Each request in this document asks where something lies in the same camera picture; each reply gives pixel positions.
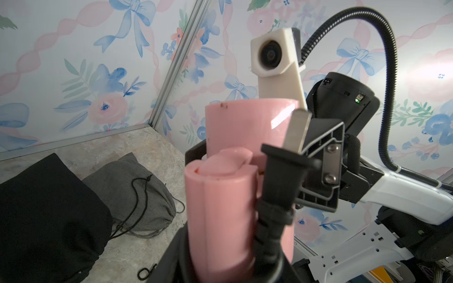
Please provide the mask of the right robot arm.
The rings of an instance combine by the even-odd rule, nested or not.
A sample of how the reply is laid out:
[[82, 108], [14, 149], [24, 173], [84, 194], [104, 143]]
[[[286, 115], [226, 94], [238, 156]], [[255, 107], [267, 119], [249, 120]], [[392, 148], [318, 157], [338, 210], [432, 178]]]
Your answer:
[[[453, 252], [453, 196], [360, 157], [357, 130], [379, 100], [329, 73], [307, 98], [206, 108], [206, 140], [186, 154], [182, 273], [200, 283], [344, 283], [394, 261]], [[363, 231], [292, 264], [284, 231], [296, 205], [335, 211], [339, 199], [381, 206]]]

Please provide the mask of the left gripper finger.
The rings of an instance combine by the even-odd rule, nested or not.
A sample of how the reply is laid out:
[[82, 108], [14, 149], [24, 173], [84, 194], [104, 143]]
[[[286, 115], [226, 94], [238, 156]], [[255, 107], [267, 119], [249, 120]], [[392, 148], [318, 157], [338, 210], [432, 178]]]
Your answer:
[[188, 283], [189, 282], [189, 242], [188, 228], [183, 226], [151, 271], [147, 283]]

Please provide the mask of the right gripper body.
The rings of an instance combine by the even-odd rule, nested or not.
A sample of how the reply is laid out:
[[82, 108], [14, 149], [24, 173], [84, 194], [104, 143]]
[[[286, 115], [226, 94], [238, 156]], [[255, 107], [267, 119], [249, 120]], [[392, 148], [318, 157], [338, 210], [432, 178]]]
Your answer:
[[344, 134], [338, 119], [312, 119], [302, 154], [322, 162], [303, 180], [296, 208], [336, 212], [340, 200], [358, 203], [383, 177], [383, 171], [362, 159], [360, 142]]

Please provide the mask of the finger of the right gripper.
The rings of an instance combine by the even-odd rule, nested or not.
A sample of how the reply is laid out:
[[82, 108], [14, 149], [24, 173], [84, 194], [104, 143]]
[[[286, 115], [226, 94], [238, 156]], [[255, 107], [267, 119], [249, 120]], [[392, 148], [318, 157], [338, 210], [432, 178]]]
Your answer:
[[201, 160], [206, 155], [206, 140], [199, 142], [191, 147], [185, 153], [185, 164], [193, 162], [194, 160]]

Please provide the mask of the grey drawstring pouch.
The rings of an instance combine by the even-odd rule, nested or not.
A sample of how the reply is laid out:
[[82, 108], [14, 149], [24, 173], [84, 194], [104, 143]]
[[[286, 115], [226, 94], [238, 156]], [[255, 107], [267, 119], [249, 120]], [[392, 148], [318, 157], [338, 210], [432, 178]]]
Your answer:
[[151, 239], [185, 211], [166, 184], [141, 165], [133, 153], [104, 165], [83, 179], [108, 207], [113, 218], [111, 238], [124, 234]]

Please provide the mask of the plain black pouch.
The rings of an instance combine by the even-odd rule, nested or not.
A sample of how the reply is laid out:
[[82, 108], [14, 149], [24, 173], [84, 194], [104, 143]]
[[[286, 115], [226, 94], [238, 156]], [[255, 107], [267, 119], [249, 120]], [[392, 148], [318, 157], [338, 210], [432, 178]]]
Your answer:
[[51, 154], [1, 184], [1, 281], [82, 282], [112, 226], [108, 207]]

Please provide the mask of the pink hair dryer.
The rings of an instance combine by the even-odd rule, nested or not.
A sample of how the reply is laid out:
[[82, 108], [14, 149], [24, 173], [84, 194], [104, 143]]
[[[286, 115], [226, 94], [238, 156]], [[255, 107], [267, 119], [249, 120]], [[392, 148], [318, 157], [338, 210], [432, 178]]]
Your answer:
[[311, 113], [293, 99], [205, 109], [206, 152], [185, 168], [186, 283], [298, 283], [290, 245], [294, 203], [321, 162], [301, 154]]

